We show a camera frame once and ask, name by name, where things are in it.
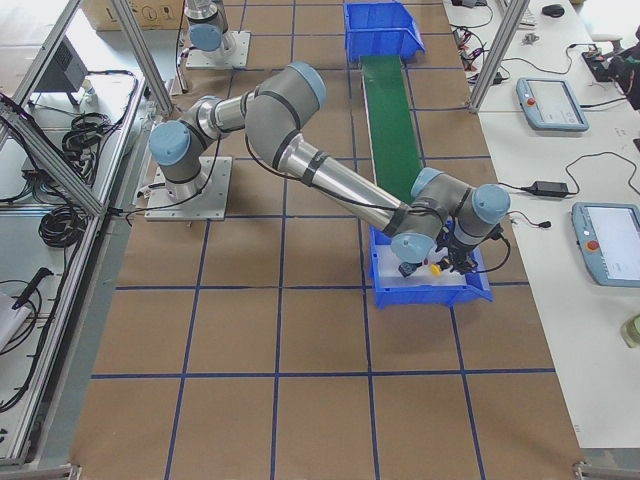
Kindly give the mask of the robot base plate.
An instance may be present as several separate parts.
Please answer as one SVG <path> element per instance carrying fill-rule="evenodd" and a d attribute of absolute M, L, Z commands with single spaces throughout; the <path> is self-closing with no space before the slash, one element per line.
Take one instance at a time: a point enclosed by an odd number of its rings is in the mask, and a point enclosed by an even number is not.
<path fill-rule="evenodd" d="M 190 70 L 244 69 L 248 60 L 251 32 L 221 30 L 212 25 L 192 26 L 191 47 L 186 68 Z"/>
<path fill-rule="evenodd" d="M 199 176 L 184 184 L 165 179 L 156 168 L 155 183 L 143 212 L 148 221 L 224 221 L 227 210 L 233 158 L 201 156 Z"/>

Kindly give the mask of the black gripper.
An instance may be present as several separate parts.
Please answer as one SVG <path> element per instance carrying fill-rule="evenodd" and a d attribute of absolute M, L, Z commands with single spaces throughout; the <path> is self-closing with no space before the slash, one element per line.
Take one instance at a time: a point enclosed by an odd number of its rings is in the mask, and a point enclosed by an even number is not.
<path fill-rule="evenodd" d="M 460 274 L 474 273 L 477 262 L 472 258 L 473 246 L 460 243 L 456 239 L 450 239 L 446 244 L 446 270 Z"/>

